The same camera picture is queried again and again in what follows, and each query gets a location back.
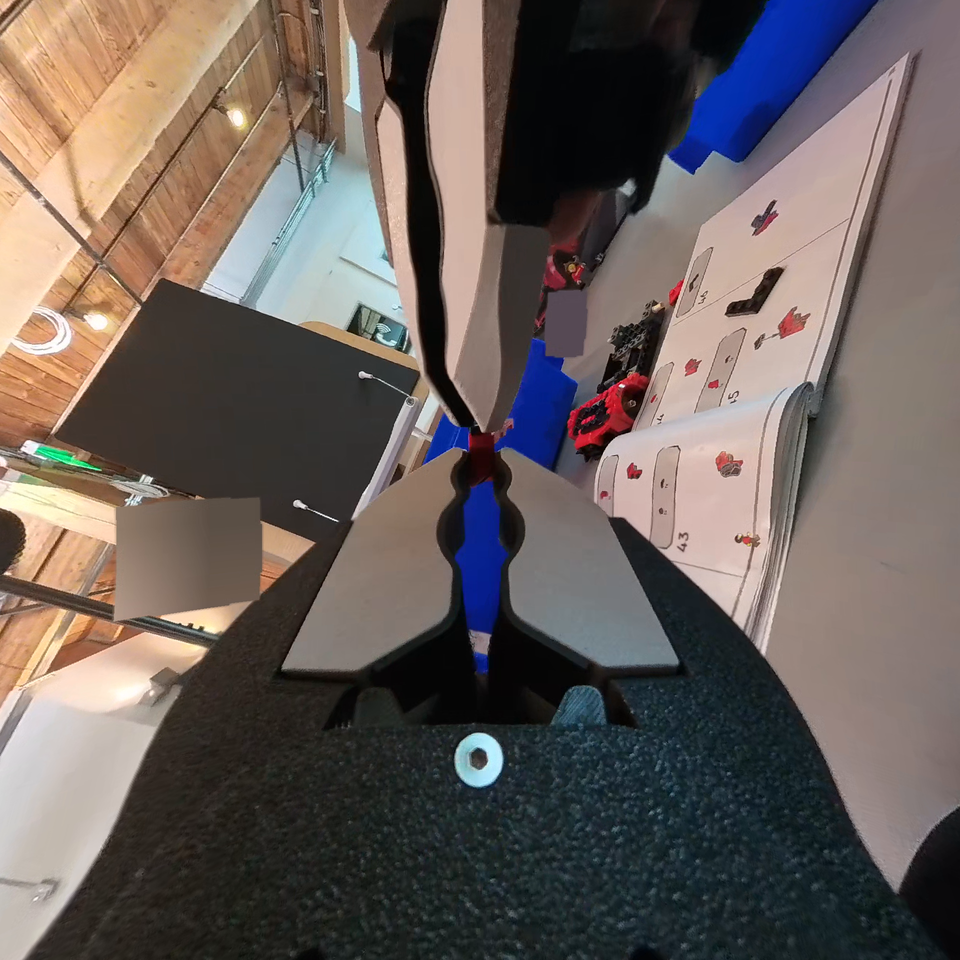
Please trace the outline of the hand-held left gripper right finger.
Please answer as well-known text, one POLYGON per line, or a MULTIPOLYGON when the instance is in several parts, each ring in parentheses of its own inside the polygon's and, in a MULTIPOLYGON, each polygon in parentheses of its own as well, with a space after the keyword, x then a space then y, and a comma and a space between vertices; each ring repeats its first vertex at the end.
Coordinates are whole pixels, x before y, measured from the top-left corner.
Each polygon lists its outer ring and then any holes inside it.
POLYGON ((680 661, 604 510, 515 450, 497 489, 511 623, 608 676, 669 676, 680 661))

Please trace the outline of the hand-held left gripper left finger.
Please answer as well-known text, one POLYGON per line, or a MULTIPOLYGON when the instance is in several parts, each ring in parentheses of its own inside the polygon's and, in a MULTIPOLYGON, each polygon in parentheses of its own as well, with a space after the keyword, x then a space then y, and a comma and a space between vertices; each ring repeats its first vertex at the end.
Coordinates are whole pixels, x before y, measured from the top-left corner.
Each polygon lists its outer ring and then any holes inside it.
POLYGON ((351 523, 282 663, 291 677, 357 680, 449 628, 462 605, 466 452, 387 487, 351 523))

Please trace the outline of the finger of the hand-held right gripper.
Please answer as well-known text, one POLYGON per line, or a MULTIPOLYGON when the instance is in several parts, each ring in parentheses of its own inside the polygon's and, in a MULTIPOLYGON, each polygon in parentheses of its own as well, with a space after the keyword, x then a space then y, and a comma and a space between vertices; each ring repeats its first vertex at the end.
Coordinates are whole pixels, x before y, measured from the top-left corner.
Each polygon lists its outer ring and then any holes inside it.
POLYGON ((478 431, 447 368, 441 210, 427 144, 426 88, 442 6, 348 1, 346 23, 357 47, 374 198, 415 358, 450 420, 478 431))
POLYGON ((440 219, 442 367, 484 432, 504 424, 520 389, 549 248, 542 224, 498 206, 521 6, 444 2, 425 94, 440 219))

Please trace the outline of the red lego assembly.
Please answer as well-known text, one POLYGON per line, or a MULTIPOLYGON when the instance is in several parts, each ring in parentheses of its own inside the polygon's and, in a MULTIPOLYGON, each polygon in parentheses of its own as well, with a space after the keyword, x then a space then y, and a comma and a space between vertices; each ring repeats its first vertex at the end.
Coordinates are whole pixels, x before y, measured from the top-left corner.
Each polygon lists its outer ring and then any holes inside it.
POLYGON ((467 480, 469 486, 477 487, 495 479, 498 472, 497 443, 514 428, 512 417, 492 432, 483 432, 478 426, 470 429, 467 448, 467 480))

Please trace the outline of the black angled lego piece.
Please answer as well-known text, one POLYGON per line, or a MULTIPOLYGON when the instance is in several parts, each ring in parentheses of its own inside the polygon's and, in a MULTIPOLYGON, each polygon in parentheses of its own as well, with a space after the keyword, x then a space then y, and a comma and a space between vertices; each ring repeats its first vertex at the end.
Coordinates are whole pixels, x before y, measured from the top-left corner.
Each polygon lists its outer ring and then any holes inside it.
POLYGON ((726 306, 725 316, 733 318, 759 314, 785 271, 785 267, 765 270, 750 296, 732 301, 726 306))

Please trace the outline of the lego set box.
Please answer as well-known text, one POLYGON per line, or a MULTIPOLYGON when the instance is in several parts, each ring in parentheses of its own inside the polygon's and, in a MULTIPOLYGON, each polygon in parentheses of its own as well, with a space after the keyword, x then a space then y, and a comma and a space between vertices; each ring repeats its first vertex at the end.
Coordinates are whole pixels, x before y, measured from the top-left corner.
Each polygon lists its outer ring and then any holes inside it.
POLYGON ((534 338, 546 335, 546 309, 551 293, 586 288, 606 258, 628 213, 629 197, 620 188, 607 191, 583 230, 550 247, 534 319, 534 338))

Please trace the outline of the partly built lego car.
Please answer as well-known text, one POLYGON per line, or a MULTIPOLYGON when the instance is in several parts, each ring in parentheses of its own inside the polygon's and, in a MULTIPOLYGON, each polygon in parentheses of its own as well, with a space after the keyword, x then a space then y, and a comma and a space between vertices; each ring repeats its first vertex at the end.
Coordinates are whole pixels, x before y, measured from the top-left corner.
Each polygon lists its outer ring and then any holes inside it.
POLYGON ((640 320, 610 334, 610 354, 594 398, 571 411, 567 431, 585 461, 598 460, 609 443, 633 429, 651 382, 666 306, 650 301, 640 320))

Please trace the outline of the person's right hand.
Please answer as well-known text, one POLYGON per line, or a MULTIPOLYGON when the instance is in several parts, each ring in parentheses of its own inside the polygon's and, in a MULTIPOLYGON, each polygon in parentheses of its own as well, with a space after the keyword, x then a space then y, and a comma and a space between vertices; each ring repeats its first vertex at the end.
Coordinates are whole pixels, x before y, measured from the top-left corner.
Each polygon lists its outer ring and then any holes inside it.
POLYGON ((592 221, 603 195, 602 191, 580 190, 558 197, 546 227, 550 243, 560 246, 577 239, 592 221))

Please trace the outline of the black phone sign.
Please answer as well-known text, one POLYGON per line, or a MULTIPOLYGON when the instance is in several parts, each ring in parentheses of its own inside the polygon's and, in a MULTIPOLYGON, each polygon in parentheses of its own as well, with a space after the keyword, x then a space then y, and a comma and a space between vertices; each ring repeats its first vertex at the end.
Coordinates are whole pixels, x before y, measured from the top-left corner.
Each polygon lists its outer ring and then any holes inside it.
POLYGON ((406 323, 365 304, 356 306, 346 331, 395 352, 408 354, 411 350, 412 342, 406 323))

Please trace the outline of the large blue divided bin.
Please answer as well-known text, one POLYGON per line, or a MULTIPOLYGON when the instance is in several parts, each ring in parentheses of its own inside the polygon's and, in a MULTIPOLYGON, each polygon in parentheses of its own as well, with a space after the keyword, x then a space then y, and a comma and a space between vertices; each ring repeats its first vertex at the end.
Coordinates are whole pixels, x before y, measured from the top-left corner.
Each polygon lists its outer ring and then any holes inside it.
MULTIPOLYGON (((512 450, 553 471, 577 390, 562 371, 561 359, 546 356, 543 341, 534 340, 519 391, 508 418, 512 426, 495 444, 496 451, 512 450)), ((492 634, 498 618, 502 573, 508 552, 500 541, 500 507, 491 481, 474 486, 462 504, 460 518, 440 521, 440 545, 453 544, 460 571, 462 612, 468 631, 492 634)))

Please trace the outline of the blue plastic bin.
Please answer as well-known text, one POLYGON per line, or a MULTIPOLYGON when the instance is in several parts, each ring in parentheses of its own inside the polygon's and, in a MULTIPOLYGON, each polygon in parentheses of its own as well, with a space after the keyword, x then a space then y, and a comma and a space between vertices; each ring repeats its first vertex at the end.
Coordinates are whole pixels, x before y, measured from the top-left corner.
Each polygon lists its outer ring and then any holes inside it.
POLYGON ((732 65, 698 98, 669 159, 689 174, 712 153, 743 162, 875 5, 768 2, 732 65))

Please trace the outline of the instruction booklet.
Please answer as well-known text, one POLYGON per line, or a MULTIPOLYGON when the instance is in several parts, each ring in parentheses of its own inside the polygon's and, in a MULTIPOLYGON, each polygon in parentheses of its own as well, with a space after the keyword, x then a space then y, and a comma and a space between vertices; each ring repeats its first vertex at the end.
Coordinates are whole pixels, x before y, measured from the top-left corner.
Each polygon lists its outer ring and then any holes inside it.
POLYGON ((594 502, 769 643, 809 421, 843 332, 917 54, 704 222, 629 433, 594 502), (726 317, 784 267, 756 315, 726 317))

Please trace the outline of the wood framed black board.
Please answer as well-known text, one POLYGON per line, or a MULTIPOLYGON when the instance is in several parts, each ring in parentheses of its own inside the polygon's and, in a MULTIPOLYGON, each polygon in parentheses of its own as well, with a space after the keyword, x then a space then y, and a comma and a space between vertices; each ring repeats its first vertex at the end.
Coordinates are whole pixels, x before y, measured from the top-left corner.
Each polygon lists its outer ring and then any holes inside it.
POLYGON ((168 279, 54 429, 59 441, 200 498, 258 498, 310 542, 354 513, 417 362, 168 279))

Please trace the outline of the dark metal pole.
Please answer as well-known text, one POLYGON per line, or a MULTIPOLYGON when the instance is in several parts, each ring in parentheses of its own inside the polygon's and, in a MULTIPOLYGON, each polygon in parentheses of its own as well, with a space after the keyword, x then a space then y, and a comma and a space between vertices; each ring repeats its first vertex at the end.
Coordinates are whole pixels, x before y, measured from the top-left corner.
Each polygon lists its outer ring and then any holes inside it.
POLYGON ((42 607, 54 608, 103 622, 118 623, 140 633, 188 642, 205 649, 212 647, 221 637, 221 634, 217 632, 210 632, 155 616, 122 619, 115 612, 115 607, 112 604, 90 596, 59 590, 52 586, 25 581, 6 574, 1 576, 1 593, 19 599, 27 599, 42 607))

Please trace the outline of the green exit sign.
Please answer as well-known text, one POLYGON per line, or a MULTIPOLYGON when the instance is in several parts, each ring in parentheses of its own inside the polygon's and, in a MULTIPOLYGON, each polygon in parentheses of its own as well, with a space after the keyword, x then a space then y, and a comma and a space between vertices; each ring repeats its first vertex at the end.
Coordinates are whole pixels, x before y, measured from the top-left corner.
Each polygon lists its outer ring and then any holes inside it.
POLYGON ((26 458, 32 458, 33 460, 48 465, 58 465, 69 471, 81 471, 94 474, 102 474, 103 472, 101 467, 80 459, 64 449, 33 440, 25 440, 21 444, 19 451, 26 458))

